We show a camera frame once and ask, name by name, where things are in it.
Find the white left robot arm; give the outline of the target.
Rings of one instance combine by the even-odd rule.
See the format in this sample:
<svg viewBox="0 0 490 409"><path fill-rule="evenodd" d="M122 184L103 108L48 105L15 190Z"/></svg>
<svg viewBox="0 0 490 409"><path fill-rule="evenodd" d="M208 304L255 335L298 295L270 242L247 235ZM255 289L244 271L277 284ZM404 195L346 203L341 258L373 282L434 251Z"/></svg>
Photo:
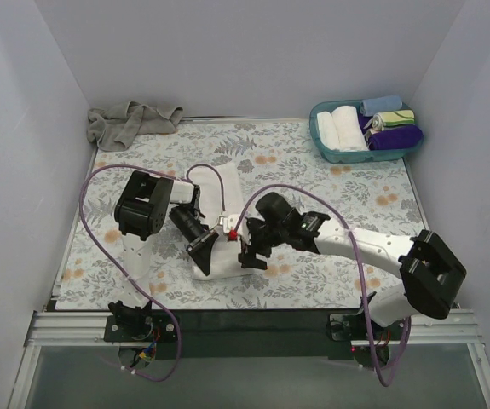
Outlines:
<svg viewBox="0 0 490 409"><path fill-rule="evenodd" d="M153 236L169 218L187 240L186 252L206 277L218 233L202 223L200 187L135 170L116 204L114 218L124 244L124 268L138 282L150 268Z"/></svg>

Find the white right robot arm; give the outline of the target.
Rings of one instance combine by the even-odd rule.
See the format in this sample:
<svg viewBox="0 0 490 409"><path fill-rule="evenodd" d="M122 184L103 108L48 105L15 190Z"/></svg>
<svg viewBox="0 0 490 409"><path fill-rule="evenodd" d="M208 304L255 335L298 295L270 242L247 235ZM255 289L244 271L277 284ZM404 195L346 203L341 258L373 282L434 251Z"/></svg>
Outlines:
<svg viewBox="0 0 490 409"><path fill-rule="evenodd" d="M351 229L335 215L301 213L275 192L261 197L256 210L259 217L241 216L228 228L228 239L241 243L242 268L266 269L272 249L289 245L296 251L355 260L399 279L397 285L366 297L357 326L367 338L380 337L396 321L416 314L444 320L466 277L461 261L430 230L405 236Z"/></svg>

